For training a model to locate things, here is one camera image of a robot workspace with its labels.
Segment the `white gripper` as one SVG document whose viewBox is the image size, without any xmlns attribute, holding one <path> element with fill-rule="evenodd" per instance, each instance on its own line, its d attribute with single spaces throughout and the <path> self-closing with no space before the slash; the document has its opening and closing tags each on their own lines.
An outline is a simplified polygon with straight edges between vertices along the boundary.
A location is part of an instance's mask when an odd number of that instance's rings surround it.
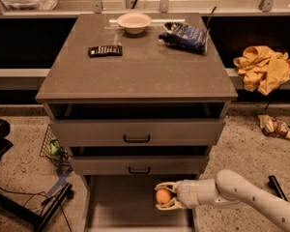
<svg viewBox="0 0 290 232">
<path fill-rule="evenodd" d="M 156 207 L 161 211 L 173 211 L 178 209 L 193 209 L 200 205 L 197 184 L 194 180 L 184 180 L 178 182 L 163 182 L 155 186 L 155 191 L 167 189 L 176 193 L 166 204 L 157 204 Z"/>
</svg>

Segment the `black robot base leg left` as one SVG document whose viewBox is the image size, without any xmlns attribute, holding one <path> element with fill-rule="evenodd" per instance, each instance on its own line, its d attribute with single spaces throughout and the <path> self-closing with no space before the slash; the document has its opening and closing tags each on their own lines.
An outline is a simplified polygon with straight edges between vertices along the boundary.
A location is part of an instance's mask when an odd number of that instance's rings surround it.
<svg viewBox="0 0 290 232">
<path fill-rule="evenodd" d="M 65 184 L 55 194 L 47 197 L 37 208 L 27 208 L 0 193 L 0 208 L 26 221 L 34 227 L 33 232 L 43 232 L 49 221 L 72 193 L 73 185 Z"/>
</svg>

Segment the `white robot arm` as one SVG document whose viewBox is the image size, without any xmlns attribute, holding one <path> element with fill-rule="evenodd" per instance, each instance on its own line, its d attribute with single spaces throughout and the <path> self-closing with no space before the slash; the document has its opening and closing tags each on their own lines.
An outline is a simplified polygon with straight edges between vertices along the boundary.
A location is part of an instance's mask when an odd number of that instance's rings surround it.
<svg viewBox="0 0 290 232">
<path fill-rule="evenodd" d="M 214 179 L 157 184 L 155 191 L 160 189 L 174 194 L 167 202 L 157 203 L 156 207 L 161 211 L 194 209 L 201 205 L 233 208 L 245 203 L 284 232 L 290 232 L 290 203 L 229 169 L 220 170 Z"/>
</svg>

